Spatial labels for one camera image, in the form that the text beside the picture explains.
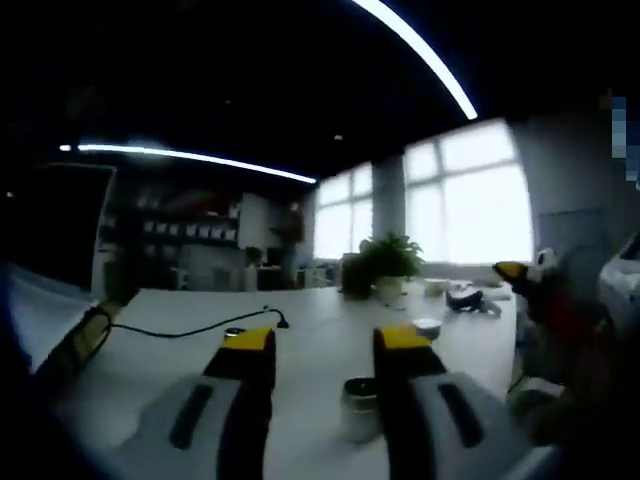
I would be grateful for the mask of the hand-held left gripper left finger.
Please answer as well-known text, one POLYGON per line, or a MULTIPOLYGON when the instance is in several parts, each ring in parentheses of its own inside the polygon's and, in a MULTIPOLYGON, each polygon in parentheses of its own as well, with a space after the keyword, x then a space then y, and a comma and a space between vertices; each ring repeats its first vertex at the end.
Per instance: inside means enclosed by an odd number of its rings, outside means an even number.
POLYGON ((142 411, 118 449, 120 475, 262 478, 275 379, 273 329, 226 338, 202 373, 174 383, 142 411))

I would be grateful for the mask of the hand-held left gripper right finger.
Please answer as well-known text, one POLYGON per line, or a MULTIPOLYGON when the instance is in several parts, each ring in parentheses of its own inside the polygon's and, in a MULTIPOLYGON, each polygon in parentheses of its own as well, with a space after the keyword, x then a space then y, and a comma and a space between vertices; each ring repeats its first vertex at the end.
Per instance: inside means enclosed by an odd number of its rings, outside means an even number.
POLYGON ((393 479, 553 479, 560 452, 536 447, 491 392, 449 372, 410 325, 373 334, 374 380, 393 479))

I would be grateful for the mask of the person's right hand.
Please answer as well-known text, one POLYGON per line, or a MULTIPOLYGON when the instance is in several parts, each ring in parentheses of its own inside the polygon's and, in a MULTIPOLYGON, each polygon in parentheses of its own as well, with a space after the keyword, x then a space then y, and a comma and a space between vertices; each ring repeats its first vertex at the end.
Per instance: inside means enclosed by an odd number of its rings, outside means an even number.
POLYGON ((604 317, 598 303, 576 301, 557 288, 539 287, 527 303, 530 318, 564 344, 578 345, 591 339, 604 317))

